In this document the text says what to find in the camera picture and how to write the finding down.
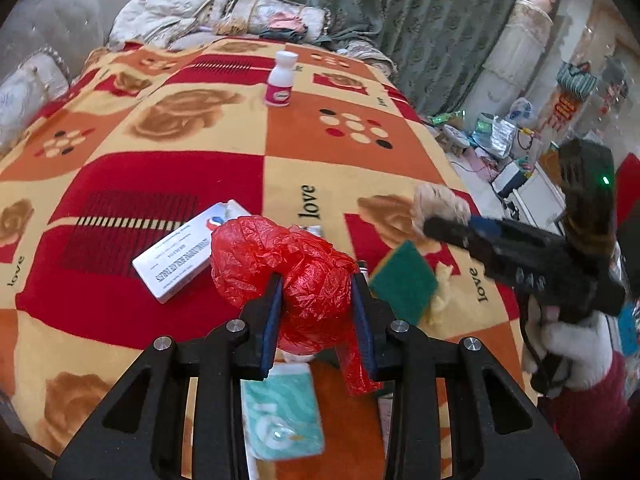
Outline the white gloved right hand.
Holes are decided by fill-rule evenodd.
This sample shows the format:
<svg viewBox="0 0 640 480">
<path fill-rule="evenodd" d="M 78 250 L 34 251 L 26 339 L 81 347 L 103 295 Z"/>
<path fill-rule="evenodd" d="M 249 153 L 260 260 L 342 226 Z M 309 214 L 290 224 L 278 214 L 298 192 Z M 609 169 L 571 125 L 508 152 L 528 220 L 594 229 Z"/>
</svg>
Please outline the white gloved right hand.
<svg viewBox="0 0 640 480">
<path fill-rule="evenodd" d="M 560 321 L 558 307 L 541 307 L 530 296 L 525 333 L 529 348 L 523 348 L 522 369 L 534 374 L 539 361 L 547 354 L 567 360 L 570 370 L 563 379 L 564 387 L 572 391 L 587 391 L 606 377 L 613 364 L 613 346 L 608 317 L 593 311 L 590 318 L 577 325 Z"/>
</svg>

